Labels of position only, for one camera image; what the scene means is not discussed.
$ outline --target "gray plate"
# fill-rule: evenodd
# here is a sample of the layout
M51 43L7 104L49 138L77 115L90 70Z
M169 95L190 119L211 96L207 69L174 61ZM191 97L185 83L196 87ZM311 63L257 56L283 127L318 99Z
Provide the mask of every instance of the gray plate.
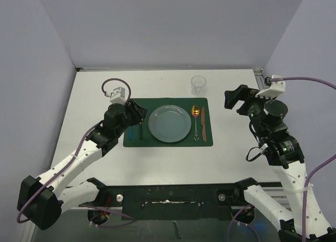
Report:
M184 139L191 129L189 114L177 106L162 106L149 117L148 127L159 141L176 142Z

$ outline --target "utensil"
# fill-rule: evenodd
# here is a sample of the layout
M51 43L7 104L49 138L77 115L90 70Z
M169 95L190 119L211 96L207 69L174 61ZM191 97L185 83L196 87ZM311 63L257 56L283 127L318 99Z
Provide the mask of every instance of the utensil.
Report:
M191 118L181 107L166 105L153 111L148 120L148 127L159 141L177 142L190 132Z
M198 137L198 131L197 131L197 117L200 115L200 109L198 108L197 105L194 105L191 109L191 115L195 118L195 136L194 136L194 140L198 141L199 137Z
M130 141L133 139L133 126L131 126L131 131L130 131Z
M139 124L139 139L142 139L142 122Z
M202 124L202 137L203 141L206 142L206 132L205 132L205 108L202 108L201 112L201 124Z
M202 76L195 76L191 79L191 93L197 97L202 94L206 85L206 79Z

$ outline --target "white wall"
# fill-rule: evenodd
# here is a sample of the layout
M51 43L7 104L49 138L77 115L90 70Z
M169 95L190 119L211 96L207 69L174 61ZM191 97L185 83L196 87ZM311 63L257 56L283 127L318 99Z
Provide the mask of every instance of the white wall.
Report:
M76 72L39 0L0 14L0 241L18 242L20 183L51 163Z
M302 0L40 0L76 67L264 67Z
M336 0L303 0L267 63L267 75L308 76L336 83ZM280 98L299 140L308 171L336 153L336 91L307 81L286 82ZM322 211L336 226L336 161L313 177Z

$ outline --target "gray floor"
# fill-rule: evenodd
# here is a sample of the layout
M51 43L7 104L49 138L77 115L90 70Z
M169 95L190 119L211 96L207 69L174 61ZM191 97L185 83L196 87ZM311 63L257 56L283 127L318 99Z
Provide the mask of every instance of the gray floor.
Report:
M119 216L111 216L106 224L121 222ZM143 220L130 226L117 229L102 229L89 226L87 211L70 210L48 230L35 228L31 242L93 242L93 241L140 241L140 242L203 242L227 241L228 221L216 219L178 220L176 221L178 234L176 234L173 220ZM261 241L278 242L278 235L271 223L259 212L252 222L258 231ZM245 226L236 224L230 232L230 241L257 241L254 233Z

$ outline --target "white table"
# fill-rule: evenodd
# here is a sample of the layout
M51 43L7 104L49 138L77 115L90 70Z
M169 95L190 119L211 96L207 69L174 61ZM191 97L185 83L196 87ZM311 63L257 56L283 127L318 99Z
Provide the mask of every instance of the white table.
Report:
M106 79L124 79L131 86L133 98L186 98L192 97L191 78L196 75L207 80L204 97L209 104L213 146L124 148L122 136L114 149L71 185L90 177L107 185L234 183L250 176L259 182L277 182L265 157L251 163L245 161L247 151L256 146L248 129L248 117L238 115L238 107L224 109L225 90L235 90L241 84L258 88L252 70L78 72L52 166L77 147L88 128L103 119L110 104L100 89ZM107 89L121 85L110 82Z

